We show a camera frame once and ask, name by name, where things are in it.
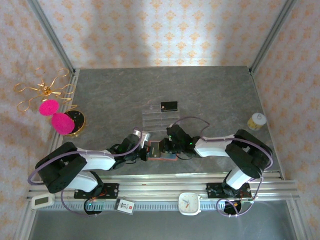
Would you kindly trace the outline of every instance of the white clock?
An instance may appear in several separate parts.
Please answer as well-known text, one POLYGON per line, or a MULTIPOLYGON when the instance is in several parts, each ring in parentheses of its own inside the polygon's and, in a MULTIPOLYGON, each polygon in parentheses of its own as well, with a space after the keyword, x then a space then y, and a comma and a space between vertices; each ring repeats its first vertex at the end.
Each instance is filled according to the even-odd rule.
POLYGON ((194 216, 201 212, 200 196, 193 192, 181 193, 178 200, 179 212, 182 215, 194 216))

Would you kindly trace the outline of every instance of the gray marble floor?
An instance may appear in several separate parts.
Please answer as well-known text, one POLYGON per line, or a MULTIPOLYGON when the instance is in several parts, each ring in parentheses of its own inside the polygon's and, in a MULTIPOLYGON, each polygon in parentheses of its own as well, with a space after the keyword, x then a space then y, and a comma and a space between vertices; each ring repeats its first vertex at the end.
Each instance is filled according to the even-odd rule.
MULTIPOLYGON (((273 149, 265 125, 252 131, 247 121, 262 112, 254 83, 246 66, 186 66, 152 68, 85 69, 79 73, 73 102, 84 113, 86 126, 74 138, 65 137, 77 147, 103 150, 121 143, 133 127, 142 127, 142 107, 178 101, 180 116, 198 116, 211 123, 206 137, 222 137, 245 129, 273 149)), ((199 135, 204 123, 188 119, 180 125, 191 136, 199 135)), ((152 134, 153 140, 166 132, 152 134)), ((228 157, 205 157, 178 161, 138 161, 105 175, 174 173, 221 173, 235 164, 228 157)), ((279 171, 274 154, 271 170, 279 171)))

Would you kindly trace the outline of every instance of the floral wallpaper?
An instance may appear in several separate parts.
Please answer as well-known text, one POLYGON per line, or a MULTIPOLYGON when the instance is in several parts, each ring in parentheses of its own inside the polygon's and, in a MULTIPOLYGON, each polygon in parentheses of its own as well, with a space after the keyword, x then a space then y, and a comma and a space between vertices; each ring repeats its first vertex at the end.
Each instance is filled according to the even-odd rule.
POLYGON ((285 0, 40 0, 75 68, 250 66, 285 0))
POLYGON ((17 94, 13 87, 37 85, 33 71, 40 66, 47 69, 44 79, 52 79, 63 64, 26 0, 2 2, 0 17, 0 239, 11 240, 29 189, 28 173, 46 155, 52 134, 48 119, 38 114, 38 101, 17 111, 33 92, 17 94))
POLYGON ((300 0, 255 76, 285 177, 320 236, 320 4, 300 0))

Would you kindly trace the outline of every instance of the gold wire ornament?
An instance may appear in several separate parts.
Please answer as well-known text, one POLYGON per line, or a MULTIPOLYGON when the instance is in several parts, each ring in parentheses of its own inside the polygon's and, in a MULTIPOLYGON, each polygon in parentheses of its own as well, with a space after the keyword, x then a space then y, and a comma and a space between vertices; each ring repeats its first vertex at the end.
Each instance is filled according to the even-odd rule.
POLYGON ((54 88, 54 85, 56 83, 56 80, 58 78, 64 78, 69 74, 69 69, 67 68, 61 68, 60 70, 58 70, 57 72, 57 76, 53 79, 53 81, 51 82, 51 84, 47 84, 44 81, 44 74, 46 73, 46 69, 44 67, 38 67, 37 69, 34 70, 34 75, 38 78, 40 78, 41 83, 37 84, 38 87, 32 87, 32 86, 27 86, 24 82, 20 82, 16 85, 14 85, 13 87, 13 91, 16 93, 21 93, 24 90, 32 90, 35 91, 37 96, 34 96, 32 98, 30 98, 29 100, 25 100, 20 102, 17 106, 16 109, 19 112, 26 112, 30 106, 31 106, 31 102, 32 100, 36 99, 36 98, 42 98, 41 102, 44 102, 46 100, 48 100, 49 96, 54 95, 54 97, 56 99, 61 99, 62 100, 62 104, 66 105, 68 107, 70 107, 68 109, 68 111, 74 109, 77 107, 77 105, 72 105, 69 104, 69 102, 72 101, 72 98, 69 97, 69 95, 73 94, 76 90, 76 86, 74 84, 67 84, 64 87, 59 87, 59 88, 54 88))

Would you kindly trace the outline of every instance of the label tag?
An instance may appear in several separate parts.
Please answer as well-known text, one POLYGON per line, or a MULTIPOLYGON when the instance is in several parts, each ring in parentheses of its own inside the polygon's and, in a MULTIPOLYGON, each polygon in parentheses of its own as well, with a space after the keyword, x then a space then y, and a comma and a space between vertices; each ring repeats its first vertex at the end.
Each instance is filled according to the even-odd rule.
POLYGON ((133 201, 118 198, 115 202, 114 210, 132 215, 134 214, 134 208, 135 203, 133 201))

